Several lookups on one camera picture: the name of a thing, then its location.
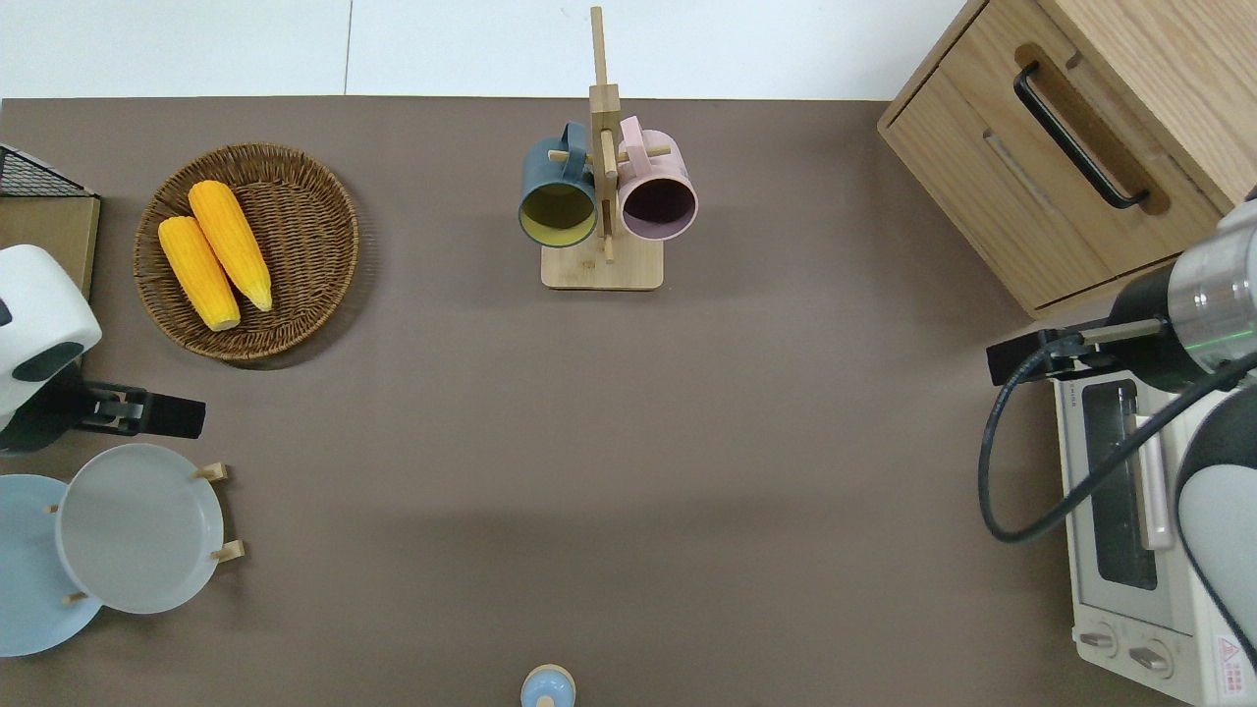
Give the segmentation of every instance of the toaster oven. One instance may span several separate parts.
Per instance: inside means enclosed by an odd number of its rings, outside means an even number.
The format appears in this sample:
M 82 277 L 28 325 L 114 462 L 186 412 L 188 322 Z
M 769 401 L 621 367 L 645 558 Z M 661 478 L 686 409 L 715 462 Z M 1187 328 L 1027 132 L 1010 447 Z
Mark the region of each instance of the toaster oven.
M 1053 381 L 1066 492 L 1172 399 L 1129 371 Z M 1192 704 L 1257 704 L 1239 642 L 1173 522 L 1179 462 L 1226 394 L 1173 420 L 1066 522 L 1079 655 Z

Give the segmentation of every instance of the white floor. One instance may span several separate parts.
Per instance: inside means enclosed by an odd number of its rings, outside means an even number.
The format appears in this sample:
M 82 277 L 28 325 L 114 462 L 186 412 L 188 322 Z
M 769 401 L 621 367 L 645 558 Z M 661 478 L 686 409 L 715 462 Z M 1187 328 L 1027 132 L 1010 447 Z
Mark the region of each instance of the white floor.
M 602 0 L 610 81 L 655 98 L 886 99 L 963 0 Z M 573 0 L 0 0 L 0 98 L 568 96 Z

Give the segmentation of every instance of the oven knob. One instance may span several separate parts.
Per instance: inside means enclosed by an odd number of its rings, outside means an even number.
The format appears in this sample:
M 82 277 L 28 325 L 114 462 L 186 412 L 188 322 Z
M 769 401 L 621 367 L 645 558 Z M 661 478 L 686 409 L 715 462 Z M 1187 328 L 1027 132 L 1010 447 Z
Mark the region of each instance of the oven knob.
M 1174 660 L 1170 658 L 1170 652 L 1159 640 L 1150 640 L 1146 647 L 1131 648 L 1129 655 L 1131 660 L 1163 678 L 1174 674 Z
M 1102 633 L 1079 634 L 1079 642 L 1087 645 L 1095 645 L 1096 648 L 1112 648 L 1112 637 Z
M 1096 624 L 1095 629 L 1089 632 L 1084 632 L 1075 626 L 1073 640 L 1081 643 L 1082 645 L 1097 648 L 1101 653 L 1110 658 L 1117 654 L 1117 639 L 1114 635 L 1112 626 L 1104 621 Z

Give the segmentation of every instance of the wicker basket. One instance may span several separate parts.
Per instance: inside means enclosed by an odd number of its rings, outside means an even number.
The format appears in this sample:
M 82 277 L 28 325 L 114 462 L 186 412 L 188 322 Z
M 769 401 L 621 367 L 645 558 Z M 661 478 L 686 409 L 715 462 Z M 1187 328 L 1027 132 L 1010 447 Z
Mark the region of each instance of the wicker basket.
M 274 297 L 274 308 L 260 312 L 236 293 L 240 325 L 220 332 L 192 309 L 157 240 L 163 219 L 192 215 L 187 191 L 206 179 L 235 192 Z M 341 304 L 357 263 L 358 216 L 344 187 L 327 167 L 280 145 L 233 145 L 202 155 L 157 190 L 136 234 L 136 287 L 148 316 L 184 348 L 220 361 L 256 361 L 308 338 Z

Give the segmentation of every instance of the brown table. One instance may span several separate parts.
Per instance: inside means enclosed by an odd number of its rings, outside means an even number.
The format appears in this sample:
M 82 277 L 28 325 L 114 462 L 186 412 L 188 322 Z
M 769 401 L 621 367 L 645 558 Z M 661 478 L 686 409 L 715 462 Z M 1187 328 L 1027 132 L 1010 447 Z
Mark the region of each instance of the brown table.
M 205 400 L 249 556 L 0 662 L 5 704 L 1168 703 L 1081 660 L 1063 533 L 991 540 L 984 346 L 1027 322 L 874 130 L 881 103 L 626 101 L 698 223 L 654 293 L 553 292 L 518 164 L 583 101 L 5 101 L 0 140 L 104 196 L 98 380 Z M 273 370 L 178 348 L 131 278 L 150 195 L 214 147 L 299 147 L 366 230 L 346 307 Z M 1048 396 L 1009 413 L 1002 515 L 1058 494 Z M 3 460 L 69 479 L 118 440 Z

